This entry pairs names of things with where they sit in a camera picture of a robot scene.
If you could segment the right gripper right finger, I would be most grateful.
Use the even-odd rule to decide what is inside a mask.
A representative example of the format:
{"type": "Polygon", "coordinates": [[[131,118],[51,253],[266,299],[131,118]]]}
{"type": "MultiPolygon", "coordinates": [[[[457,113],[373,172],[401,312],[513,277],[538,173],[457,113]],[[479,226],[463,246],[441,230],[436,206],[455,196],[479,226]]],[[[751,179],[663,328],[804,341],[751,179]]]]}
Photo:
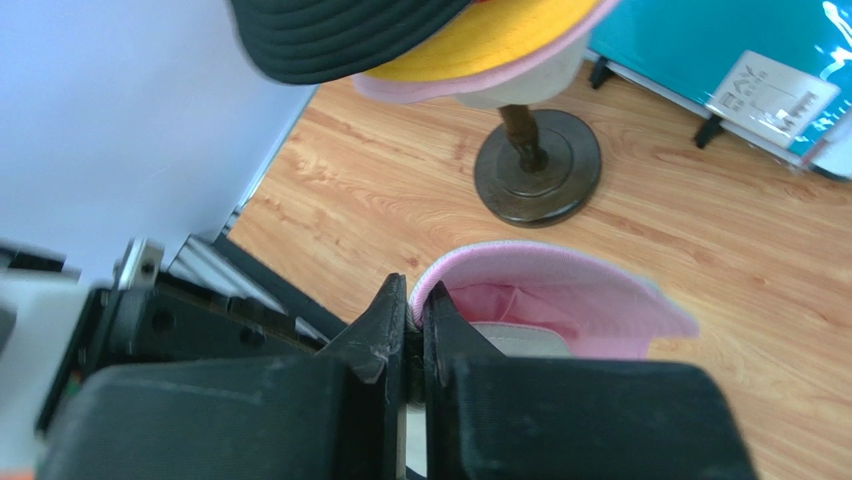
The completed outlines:
{"type": "Polygon", "coordinates": [[[729,404],[702,369],[518,358],[443,284],[423,317],[431,479],[754,479],[729,404]]]}

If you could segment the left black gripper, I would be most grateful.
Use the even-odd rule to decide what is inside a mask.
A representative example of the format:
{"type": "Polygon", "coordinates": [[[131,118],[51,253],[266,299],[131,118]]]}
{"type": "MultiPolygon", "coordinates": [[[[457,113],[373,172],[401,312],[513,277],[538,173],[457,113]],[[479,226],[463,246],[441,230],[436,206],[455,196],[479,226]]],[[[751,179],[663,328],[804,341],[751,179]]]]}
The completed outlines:
{"type": "Polygon", "coordinates": [[[230,296],[163,273],[152,284],[92,288],[34,429],[49,430],[73,390],[119,364],[314,353],[323,340],[253,297],[230,296]]]}

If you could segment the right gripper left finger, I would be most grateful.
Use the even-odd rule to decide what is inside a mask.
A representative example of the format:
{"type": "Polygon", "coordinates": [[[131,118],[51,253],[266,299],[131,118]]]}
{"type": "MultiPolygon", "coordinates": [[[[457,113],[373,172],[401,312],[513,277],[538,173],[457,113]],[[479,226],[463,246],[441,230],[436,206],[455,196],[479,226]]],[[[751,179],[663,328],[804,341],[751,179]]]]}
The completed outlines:
{"type": "Polygon", "coordinates": [[[314,353],[119,364],[46,432],[43,479],[403,479],[406,281],[314,353]]]}

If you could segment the pink beige hat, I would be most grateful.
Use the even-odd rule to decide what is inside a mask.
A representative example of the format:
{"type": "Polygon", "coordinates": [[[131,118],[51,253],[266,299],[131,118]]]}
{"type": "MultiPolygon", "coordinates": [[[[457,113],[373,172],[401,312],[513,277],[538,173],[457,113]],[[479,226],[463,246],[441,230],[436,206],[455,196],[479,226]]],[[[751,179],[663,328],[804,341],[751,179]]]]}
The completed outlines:
{"type": "Polygon", "coordinates": [[[461,317],[510,357],[644,360],[655,339],[700,333],[652,281],[548,243],[482,242],[440,257],[409,296],[408,334],[421,332],[438,285],[461,317]]]}

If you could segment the black hat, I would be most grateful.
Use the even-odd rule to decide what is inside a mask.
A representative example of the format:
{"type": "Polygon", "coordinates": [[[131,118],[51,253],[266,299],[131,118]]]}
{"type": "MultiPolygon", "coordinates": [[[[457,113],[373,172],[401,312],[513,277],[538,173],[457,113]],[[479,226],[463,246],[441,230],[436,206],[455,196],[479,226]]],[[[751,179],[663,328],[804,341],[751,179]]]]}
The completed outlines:
{"type": "Polygon", "coordinates": [[[430,39],[470,1],[233,0],[254,67],[285,85],[318,85],[388,63],[430,39]]]}

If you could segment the pink bucket hat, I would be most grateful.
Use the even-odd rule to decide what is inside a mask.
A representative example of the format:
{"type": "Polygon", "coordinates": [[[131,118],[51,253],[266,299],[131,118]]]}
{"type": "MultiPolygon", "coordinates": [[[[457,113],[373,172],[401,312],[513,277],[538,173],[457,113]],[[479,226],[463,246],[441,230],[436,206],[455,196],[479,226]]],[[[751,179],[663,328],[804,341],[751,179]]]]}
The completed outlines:
{"type": "Polygon", "coordinates": [[[412,104],[438,97],[454,98],[461,94],[479,92],[518,77],[550,59],[580,37],[587,33],[591,34],[593,28],[601,23],[617,5],[614,1],[603,2],[606,6],[604,12],[595,14],[592,19],[582,21],[578,27],[551,44],[518,60],[479,74],[443,81],[398,82],[371,79],[364,72],[354,75],[353,84],[365,97],[395,104],[412,104]]]}

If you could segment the yellow bucket hat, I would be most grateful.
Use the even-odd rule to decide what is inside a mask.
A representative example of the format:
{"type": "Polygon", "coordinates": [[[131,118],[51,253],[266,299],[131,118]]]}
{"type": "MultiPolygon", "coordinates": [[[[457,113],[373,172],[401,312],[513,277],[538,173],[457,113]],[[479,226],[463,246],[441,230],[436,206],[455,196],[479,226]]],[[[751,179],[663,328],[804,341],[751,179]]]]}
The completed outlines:
{"type": "Polygon", "coordinates": [[[477,1],[422,44],[365,75],[430,82],[479,74],[551,44],[605,9],[593,0],[477,1]]]}

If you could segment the dark round stand base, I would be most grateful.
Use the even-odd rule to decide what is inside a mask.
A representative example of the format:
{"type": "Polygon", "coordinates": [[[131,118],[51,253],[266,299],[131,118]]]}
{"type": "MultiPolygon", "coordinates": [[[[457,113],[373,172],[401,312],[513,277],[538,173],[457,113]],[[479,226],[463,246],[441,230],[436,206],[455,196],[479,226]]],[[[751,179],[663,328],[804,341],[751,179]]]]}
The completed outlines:
{"type": "Polygon", "coordinates": [[[480,148],[474,185],[485,207],[521,228],[559,223],[593,196],[602,174],[598,140],[580,118],[507,105],[480,148]]]}

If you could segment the cream mannequin head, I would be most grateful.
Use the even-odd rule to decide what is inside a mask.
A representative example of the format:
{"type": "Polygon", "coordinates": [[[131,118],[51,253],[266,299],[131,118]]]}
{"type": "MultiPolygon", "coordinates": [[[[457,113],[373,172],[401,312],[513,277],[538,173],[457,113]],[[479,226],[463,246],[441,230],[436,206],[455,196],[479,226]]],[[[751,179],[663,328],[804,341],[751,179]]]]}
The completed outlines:
{"type": "Polygon", "coordinates": [[[542,64],[518,77],[488,89],[461,94],[456,101],[470,108],[497,109],[507,105],[531,105],[558,95],[570,86],[580,70],[590,33],[580,37],[542,64]]]}

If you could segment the teal fabric in plastic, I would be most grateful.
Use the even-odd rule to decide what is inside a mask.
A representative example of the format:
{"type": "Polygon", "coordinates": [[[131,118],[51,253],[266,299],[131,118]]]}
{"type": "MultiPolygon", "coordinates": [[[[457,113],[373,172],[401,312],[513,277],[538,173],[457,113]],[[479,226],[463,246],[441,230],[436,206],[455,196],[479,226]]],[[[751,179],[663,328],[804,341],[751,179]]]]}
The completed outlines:
{"type": "Polygon", "coordinates": [[[797,157],[851,132],[848,1],[622,1],[589,47],[797,157]]]}

